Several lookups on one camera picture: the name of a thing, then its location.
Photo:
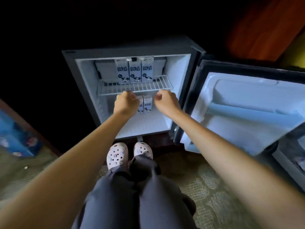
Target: crocs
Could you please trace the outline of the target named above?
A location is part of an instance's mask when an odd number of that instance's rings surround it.
[[[151,147],[144,142],[137,142],[134,146],[134,156],[144,154],[145,156],[153,159],[153,151]]]
[[[108,169],[128,163],[128,149],[127,145],[119,142],[110,147],[107,154]]]

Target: mini fridge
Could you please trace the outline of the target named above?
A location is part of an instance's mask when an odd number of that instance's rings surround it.
[[[210,60],[188,37],[62,53],[96,126],[112,115],[117,94],[154,96],[162,88],[174,92],[192,118],[251,155],[305,122],[304,72]],[[144,70],[147,61],[150,70]],[[137,78],[134,63],[141,67]],[[166,131],[176,144],[199,152],[154,105],[133,116],[116,139]]]

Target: wire shelf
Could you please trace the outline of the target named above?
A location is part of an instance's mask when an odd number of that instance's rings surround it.
[[[100,80],[97,88],[97,95],[117,95],[128,90],[133,92],[147,92],[160,89],[170,90],[172,88],[173,86],[166,75],[153,77],[153,80],[150,83],[118,84]]]

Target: hand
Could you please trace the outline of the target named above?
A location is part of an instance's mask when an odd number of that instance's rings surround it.
[[[136,99],[136,96],[132,91],[123,91],[122,94],[116,96],[113,114],[122,114],[129,119],[135,115],[139,105],[140,100]]]
[[[181,111],[176,94],[169,90],[161,89],[154,99],[158,110],[169,118],[177,111]]]

